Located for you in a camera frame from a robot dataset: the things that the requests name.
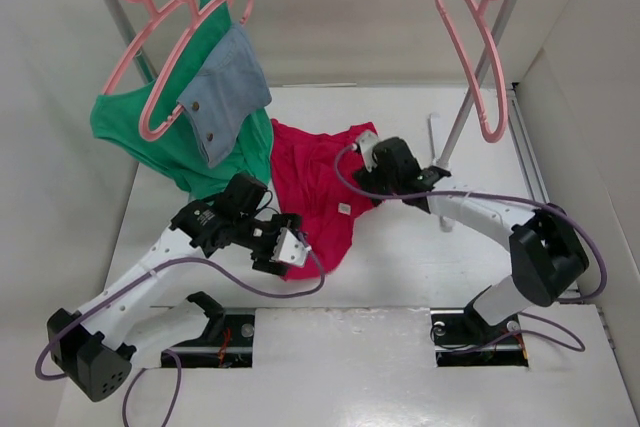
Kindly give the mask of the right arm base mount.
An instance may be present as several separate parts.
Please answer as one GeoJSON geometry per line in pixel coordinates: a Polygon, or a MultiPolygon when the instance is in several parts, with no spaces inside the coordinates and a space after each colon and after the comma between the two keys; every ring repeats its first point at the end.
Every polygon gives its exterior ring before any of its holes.
{"type": "Polygon", "coordinates": [[[520,335],[490,341],[518,330],[516,315],[495,326],[473,320],[462,309],[434,309],[430,312],[430,338],[435,346],[438,367],[528,367],[520,335]]]}

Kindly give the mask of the red t shirt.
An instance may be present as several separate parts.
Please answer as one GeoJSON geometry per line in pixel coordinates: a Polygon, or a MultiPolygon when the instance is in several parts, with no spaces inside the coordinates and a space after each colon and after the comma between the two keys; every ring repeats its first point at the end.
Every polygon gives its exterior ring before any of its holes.
{"type": "Polygon", "coordinates": [[[363,132],[367,122],[337,134],[311,134],[271,121],[274,145],[272,182],[281,210],[302,217],[302,231],[324,271],[334,271],[352,246],[354,225],[374,203],[349,190],[338,179],[334,160],[363,132]]]}

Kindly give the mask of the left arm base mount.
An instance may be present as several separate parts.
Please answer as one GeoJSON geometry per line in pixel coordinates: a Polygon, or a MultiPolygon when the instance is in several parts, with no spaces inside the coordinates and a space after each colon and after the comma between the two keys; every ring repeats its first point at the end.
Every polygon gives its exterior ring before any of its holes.
{"type": "Polygon", "coordinates": [[[186,369],[239,369],[253,364],[255,309],[230,309],[216,325],[209,322],[203,333],[170,350],[186,369]]]}

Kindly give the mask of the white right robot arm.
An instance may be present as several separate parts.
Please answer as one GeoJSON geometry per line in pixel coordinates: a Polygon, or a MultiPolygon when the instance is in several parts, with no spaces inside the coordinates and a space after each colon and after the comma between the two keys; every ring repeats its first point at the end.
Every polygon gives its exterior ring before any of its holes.
{"type": "Polygon", "coordinates": [[[458,317],[464,346],[493,341],[520,312],[548,307],[589,265],[575,227],[553,205],[481,193],[436,165],[421,167],[399,137],[365,131],[353,147],[364,165],[352,175],[355,191],[375,202],[399,199],[450,219],[490,239],[509,255],[511,270],[464,307],[458,317]]]}

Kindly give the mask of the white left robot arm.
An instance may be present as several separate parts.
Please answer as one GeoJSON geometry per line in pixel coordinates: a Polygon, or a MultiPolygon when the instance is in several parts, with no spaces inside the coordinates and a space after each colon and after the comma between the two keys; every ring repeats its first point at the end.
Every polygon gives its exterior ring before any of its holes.
{"type": "Polygon", "coordinates": [[[260,218],[267,191],[261,181],[240,173],[222,192],[187,203],[147,253],[102,294],[74,311],[60,308],[51,315],[43,353],[89,400],[101,402],[145,355],[191,339],[216,341],[225,310],[202,291],[163,313],[150,309],[188,268],[212,266],[212,255],[229,246],[246,249],[252,269],[279,277],[306,263],[300,215],[260,218]]]}

